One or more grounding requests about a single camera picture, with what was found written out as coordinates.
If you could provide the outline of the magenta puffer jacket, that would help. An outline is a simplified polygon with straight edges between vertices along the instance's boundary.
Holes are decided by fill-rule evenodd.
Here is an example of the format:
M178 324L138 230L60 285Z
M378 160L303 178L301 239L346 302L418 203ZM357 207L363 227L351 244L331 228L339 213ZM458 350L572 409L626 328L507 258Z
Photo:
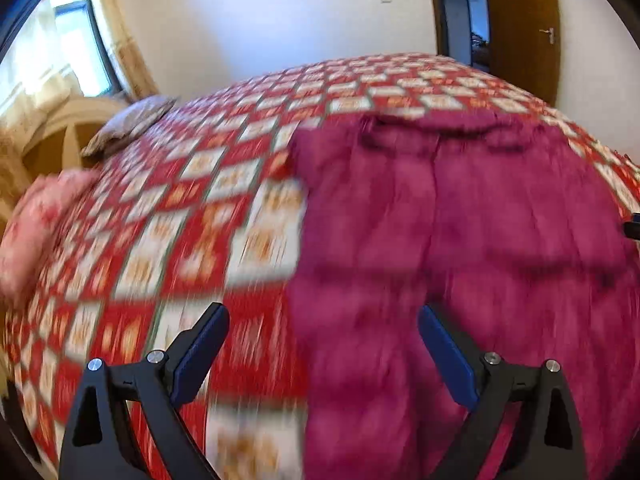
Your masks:
M489 110L298 129L288 303L309 372L308 479L421 479L462 425L418 333L436 304L516 364L560 362L588 476L639 429L639 254L564 133Z

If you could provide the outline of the pink folded blanket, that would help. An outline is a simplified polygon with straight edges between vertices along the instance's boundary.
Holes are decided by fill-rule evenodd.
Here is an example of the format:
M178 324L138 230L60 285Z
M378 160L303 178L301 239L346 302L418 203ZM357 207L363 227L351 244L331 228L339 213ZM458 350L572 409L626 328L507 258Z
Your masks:
M21 309L29 302L44 255L64 214L99 180L94 169L67 169L39 176L18 201L1 241L1 303Z

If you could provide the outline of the brown wooden door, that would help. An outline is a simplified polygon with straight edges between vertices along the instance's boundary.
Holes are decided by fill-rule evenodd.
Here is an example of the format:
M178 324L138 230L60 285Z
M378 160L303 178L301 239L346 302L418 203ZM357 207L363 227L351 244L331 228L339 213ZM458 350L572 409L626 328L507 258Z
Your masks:
M553 105L560 78L558 0L487 0L490 72ZM555 44L539 29L553 27Z

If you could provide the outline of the red checkered bedspread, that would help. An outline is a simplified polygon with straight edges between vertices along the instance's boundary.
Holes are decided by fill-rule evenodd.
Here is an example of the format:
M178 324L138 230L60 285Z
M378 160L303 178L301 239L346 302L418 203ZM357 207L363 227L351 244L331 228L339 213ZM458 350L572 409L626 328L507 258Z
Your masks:
M60 466L86 365L165 350L213 302L230 330L181 415L225 479L304 475L309 372L288 283L307 193L288 144L298 129L363 114L418 120L489 110L544 122L639 209L639 169L528 91L451 58L343 58L242 81L183 104L107 159L64 214L29 302L6 321L13 400L4 408L44 472Z

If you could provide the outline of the cream wooden headboard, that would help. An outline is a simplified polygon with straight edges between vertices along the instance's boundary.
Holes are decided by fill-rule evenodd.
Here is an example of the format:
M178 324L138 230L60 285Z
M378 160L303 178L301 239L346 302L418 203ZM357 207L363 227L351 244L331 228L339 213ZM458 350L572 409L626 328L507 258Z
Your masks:
M44 174L96 166L101 156L82 158L80 152L128 102L114 98L73 98L58 108L19 151L1 133L1 231L18 200Z

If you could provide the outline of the grey plaid pillow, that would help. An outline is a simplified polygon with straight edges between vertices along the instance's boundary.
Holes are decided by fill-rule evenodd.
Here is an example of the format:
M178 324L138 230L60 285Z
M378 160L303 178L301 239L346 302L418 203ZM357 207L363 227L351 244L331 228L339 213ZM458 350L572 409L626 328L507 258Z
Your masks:
M148 96L115 114L80 151L82 158L110 157L123 150L166 116L178 102L169 96Z

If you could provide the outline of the right beige curtain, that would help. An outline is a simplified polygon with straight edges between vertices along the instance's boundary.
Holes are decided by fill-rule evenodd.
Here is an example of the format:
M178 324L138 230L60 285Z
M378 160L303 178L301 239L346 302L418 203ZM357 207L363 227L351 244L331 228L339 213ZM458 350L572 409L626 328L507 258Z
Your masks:
M158 93L138 43L130 32L119 0L91 0L99 33L116 77L131 101Z

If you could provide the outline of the window with dark frame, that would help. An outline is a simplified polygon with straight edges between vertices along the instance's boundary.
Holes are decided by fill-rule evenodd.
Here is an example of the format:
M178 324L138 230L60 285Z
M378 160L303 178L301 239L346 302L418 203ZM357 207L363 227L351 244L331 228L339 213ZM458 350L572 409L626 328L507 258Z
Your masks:
M41 0L1 61L1 109L122 91L91 0Z

